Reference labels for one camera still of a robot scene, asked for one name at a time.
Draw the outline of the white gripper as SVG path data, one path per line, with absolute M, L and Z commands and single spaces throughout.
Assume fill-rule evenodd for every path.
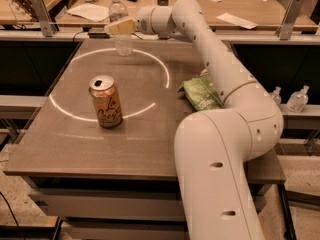
M 155 31 L 152 28 L 152 13 L 154 6 L 141 7 L 136 13 L 136 21 L 131 17 L 125 17 L 118 21 L 111 22 L 104 27 L 108 34 L 132 34 L 138 30 L 143 34 L 152 35 Z

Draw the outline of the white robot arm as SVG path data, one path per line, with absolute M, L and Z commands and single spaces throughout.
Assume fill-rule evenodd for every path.
M 196 0 L 143 7 L 106 30 L 178 31 L 193 42 L 224 106 L 193 113 L 176 130 L 175 165 L 190 240 L 265 240 L 243 164 L 279 140 L 283 116 L 276 102 L 211 30 Z

